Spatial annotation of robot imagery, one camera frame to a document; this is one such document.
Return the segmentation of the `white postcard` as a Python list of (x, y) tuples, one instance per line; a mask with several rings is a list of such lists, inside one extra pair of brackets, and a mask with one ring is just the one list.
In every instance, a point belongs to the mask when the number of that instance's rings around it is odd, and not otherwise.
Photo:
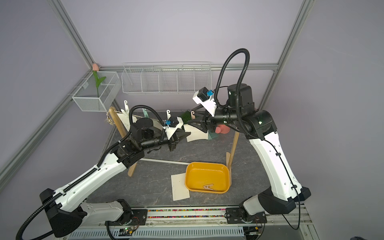
[(129, 114), (125, 110), (121, 109), (121, 111), (118, 113), (118, 116), (122, 121), (122, 123), (128, 124), (128, 125), (130, 124)]
[(190, 191), (185, 185), (186, 174), (171, 176), (173, 201), (190, 198)]
[(178, 124), (176, 125), (177, 129), (181, 129), (182, 126), (184, 125), (183, 119), (181, 117), (177, 117)]
[(187, 142), (197, 141), (197, 140), (211, 140), (210, 134), (204, 133), (203, 131), (199, 130), (198, 128), (195, 128), (193, 126), (190, 126), (188, 124), (183, 125), (185, 132), (191, 133), (189, 136), (187, 136)]

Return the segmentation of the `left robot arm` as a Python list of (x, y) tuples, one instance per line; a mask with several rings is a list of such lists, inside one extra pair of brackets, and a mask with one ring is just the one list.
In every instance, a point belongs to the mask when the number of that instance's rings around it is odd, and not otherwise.
[(167, 116), (163, 120), (151, 107), (137, 105), (128, 113), (130, 128), (127, 134), (105, 150), (87, 172), (56, 190), (46, 189), (40, 194), (42, 206), (34, 211), (21, 225), (16, 239), (23, 234), (30, 223), (41, 212), (45, 212), (51, 231), (38, 236), (39, 240), (51, 235), (65, 237), (91, 218), (84, 201), (112, 177), (130, 168), (145, 156), (145, 150), (158, 150), (167, 145), (173, 151), (180, 140), (190, 135), (182, 129), (182, 117)]

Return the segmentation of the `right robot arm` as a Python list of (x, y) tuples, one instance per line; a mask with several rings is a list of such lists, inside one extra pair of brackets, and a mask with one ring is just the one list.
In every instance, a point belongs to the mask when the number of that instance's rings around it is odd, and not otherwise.
[[(245, 62), (236, 84), (227, 87), (228, 100), (220, 104), (218, 93), (222, 78), (230, 61), (238, 54), (245, 55)], [(270, 181), (270, 187), (245, 200), (241, 208), (250, 216), (266, 211), (272, 215), (286, 215), (311, 196), (309, 188), (302, 186), (295, 177), (281, 147), (277, 126), (271, 114), (257, 110), (252, 88), (243, 83), (249, 67), (247, 49), (235, 50), (226, 59), (215, 90), (202, 88), (195, 92), (193, 100), (205, 108), (204, 115), (188, 121), (203, 132), (218, 125), (235, 125), (256, 150)]]

